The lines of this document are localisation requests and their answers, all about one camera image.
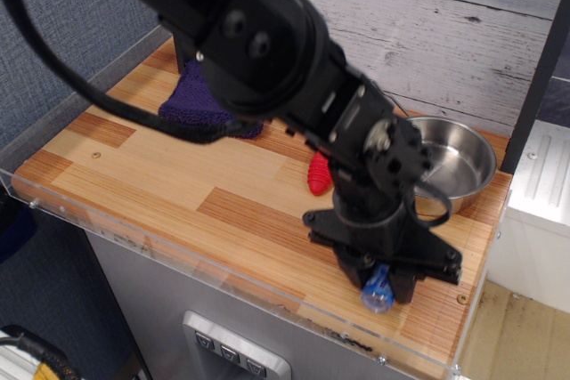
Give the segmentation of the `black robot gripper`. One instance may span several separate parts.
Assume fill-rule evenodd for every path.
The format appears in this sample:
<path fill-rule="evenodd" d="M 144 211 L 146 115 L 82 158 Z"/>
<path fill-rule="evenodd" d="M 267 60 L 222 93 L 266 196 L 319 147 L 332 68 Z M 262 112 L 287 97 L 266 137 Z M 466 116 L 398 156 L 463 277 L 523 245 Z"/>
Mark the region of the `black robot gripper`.
<path fill-rule="evenodd" d="M 462 255 L 430 231 L 451 216 L 449 199 L 430 185 L 428 193 L 444 207 L 444 214 L 425 221 L 417 216 L 414 190 L 388 196 L 374 184 L 339 183 L 333 207 L 308 211 L 303 222 L 310 238 L 333 247 L 340 269 L 363 289 L 375 262 L 388 264 L 395 300 L 411 303 L 417 279 L 431 277 L 458 284 Z"/>

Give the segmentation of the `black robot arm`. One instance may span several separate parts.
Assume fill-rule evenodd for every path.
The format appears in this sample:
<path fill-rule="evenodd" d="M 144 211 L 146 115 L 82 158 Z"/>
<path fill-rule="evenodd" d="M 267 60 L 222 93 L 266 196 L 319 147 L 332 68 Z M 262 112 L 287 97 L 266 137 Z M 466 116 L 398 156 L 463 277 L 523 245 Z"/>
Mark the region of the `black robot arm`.
<path fill-rule="evenodd" d="M 398 303 L 427 277 L 457 284 L 461 253 L 416 212 L 432 166 L 419 129 L 346 61 L 308 0 L 142 0 L 196 53 L 231 132 L 279 119 L 330 162 L 333 206 L 307 212 L 311 240 L 331 247 L 362 287 L 385 264 Z"/>

